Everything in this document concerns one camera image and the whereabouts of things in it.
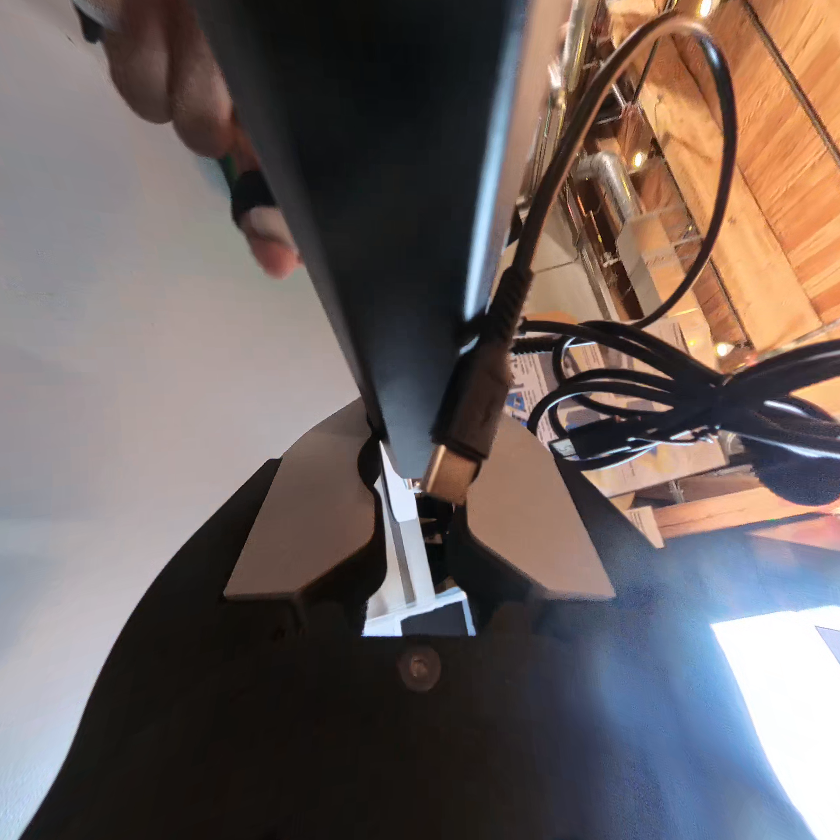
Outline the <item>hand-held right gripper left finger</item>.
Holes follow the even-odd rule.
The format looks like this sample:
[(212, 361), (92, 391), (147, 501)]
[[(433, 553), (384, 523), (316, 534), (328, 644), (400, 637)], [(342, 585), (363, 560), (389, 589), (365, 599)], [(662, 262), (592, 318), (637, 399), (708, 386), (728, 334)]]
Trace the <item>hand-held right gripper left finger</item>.
[(281, 457), (224, 595), (368, 601), (386, 576), (380, 444), (359, 398)]

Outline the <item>black usb hub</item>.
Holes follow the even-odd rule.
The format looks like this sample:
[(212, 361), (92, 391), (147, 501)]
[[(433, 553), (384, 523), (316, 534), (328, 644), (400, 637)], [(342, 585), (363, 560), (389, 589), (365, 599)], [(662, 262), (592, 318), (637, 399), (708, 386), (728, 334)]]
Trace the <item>black usb hub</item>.
[(421, 477), (510, 219), (529, 2), (195, 2), (374, 429)]

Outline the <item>person's left hand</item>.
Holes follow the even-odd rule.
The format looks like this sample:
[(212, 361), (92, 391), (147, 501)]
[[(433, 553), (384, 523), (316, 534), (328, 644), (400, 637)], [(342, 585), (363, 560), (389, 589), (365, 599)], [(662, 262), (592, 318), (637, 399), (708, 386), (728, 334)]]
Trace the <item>person's left hand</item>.
[(238, 176), (259, 170), (192, 2), (92, 2), (91, 16), (114, 87), (138, 117), (170, 124), (190, 152), (230, 157)]

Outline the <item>printed instruction sheet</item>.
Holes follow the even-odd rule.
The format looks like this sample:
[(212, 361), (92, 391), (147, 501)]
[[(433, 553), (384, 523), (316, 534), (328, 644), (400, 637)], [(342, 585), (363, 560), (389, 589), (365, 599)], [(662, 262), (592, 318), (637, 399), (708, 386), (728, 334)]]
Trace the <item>printed instruction sheet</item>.
[[(698, 310), (661, 319), (647, 330), (714, 371), (718, 368), (711, 333)], [(572, 348), (563, 360), (563, 371), (567, 375), (601, 368), (655, 372), (649, 365), (591, 343)], [(513, 355), (511, 375), (512, 386), (506, 412), (525, 425), (539, 400), (558, 387), (551, 353)], [(705, 474), (727, 466), (728, 462), (721, 444), (714, 439), (692, 445), (662, 444), (621, 465), (589, 470), (584, 475), (605, 497), (620, 497), (667, 484), (671, 480)]]

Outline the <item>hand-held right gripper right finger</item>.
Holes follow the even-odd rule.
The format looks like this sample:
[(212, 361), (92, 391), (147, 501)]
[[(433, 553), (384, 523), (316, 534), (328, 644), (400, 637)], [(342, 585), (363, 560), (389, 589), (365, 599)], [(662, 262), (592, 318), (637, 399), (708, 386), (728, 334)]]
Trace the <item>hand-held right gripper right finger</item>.
[(488, 461), (450, 523), (450, 574), (487, 602), (616, 597), (548, 449), (502, 418)]

